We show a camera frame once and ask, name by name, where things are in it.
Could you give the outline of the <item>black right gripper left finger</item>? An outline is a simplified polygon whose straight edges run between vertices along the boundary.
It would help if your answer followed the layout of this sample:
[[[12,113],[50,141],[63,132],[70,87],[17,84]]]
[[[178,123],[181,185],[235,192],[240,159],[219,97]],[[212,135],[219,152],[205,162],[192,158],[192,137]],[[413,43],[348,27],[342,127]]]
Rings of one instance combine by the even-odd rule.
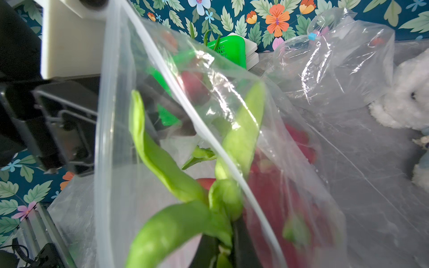
[[[203,235],[190,268],[214,268],[219,254],[219,241],[215,237]]]

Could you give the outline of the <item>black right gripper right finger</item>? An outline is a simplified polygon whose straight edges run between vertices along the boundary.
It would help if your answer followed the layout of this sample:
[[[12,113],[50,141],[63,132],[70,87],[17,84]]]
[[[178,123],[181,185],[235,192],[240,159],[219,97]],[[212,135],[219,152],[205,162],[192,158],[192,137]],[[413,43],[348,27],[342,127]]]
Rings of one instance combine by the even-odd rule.
[[[245,221],[233,222],[233,266],[235,268],[262,268]]]

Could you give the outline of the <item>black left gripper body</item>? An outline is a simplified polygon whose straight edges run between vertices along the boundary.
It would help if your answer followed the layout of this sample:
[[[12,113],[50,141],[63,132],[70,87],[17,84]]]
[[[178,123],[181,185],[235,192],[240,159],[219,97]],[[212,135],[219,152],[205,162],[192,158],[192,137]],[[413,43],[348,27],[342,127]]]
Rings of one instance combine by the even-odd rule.
[[[99,75],[1,83],[1,108],[49,172],[93,174]]]

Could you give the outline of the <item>pink dragon fruit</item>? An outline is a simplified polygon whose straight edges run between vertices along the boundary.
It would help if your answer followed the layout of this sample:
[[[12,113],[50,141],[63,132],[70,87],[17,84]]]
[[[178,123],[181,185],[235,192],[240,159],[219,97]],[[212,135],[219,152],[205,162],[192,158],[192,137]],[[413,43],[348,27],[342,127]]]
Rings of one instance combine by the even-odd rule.
[[[251,169],[264,114],[265,87],[254,84],[245,96],[232,127],[223,140],[241,174]],[[178,204],[152,216],[131,244],[128,268],[155,268],[171,253],[199,234],[220,241],[220,252],[210,260],[218,268],[231,267],[232,222],[242,215],[241,190],[223,160],[217,161],[216,180],[210,189],[183,172],[173,158],[150,137],[145,129],[145,109],[141,94],[131,93],[131,136],[136,151],[149,170],[170,191]]]
[[[334,245],[324,213],[299,194],[296,183],[260,149],[248,185],[270,223],[290,268],[312,268]]]

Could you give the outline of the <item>clear zip-top bag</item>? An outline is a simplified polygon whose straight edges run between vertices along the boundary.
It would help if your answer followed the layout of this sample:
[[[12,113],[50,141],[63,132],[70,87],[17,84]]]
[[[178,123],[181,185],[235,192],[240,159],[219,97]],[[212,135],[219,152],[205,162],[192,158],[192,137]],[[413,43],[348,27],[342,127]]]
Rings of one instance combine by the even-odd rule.
[[[172,97],[149,74],[158,70]],[[334,245],[313,268],[347,268],[343,213],[316,169],[317,146],[289,103],[278,105],[274,86],[189,36],[143,19],[129,1],[111,1],[99,90],[95,136],[94,220],[96,268],[128,268],[130,247],[144,224],[176,197],[140,159],[131,136],[131,93],[141,94],[145,129],[178,167],[210,189],[223,160],[241,190],[244,219],[263,268],[289,268],[274,231],[248,185],[249,173],[223,149],[223,140],[251,87],[265,87],[264,114],[255,153],[260,149],[294,181],[299,194],[325,214]],[[161,124],[157,105],[179,124]],[[189,268],[203,234],[171,253],[156,268]]]
[[[301,108],[362,108],[392,86],[394,40],[393,29],[335,7],[317,15],[305,35],[281,43],[264,78]]]

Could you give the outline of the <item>green plastic basket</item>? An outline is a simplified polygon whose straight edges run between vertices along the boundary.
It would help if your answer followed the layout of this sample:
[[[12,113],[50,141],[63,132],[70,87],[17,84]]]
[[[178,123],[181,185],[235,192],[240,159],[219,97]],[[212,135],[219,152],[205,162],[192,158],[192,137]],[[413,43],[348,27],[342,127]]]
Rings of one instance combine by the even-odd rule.
[[[232,61],[234,64],[247,69],[246,65],[246,45],[245,40],[241,36],[231,35],[225,38],[221,38],[219,42],[211,41],[208,43],[208,48],[214,50],[224,58]],[[161,86],[162,96],[172,97],[171,90],[164,80],[161,73],[151,68],[149,74],[157,81]],[[159,104],[157,105],[160,122],[163,126],[169,127],[179,124],[178,116],[173,115],[167,110],[166,107]]]

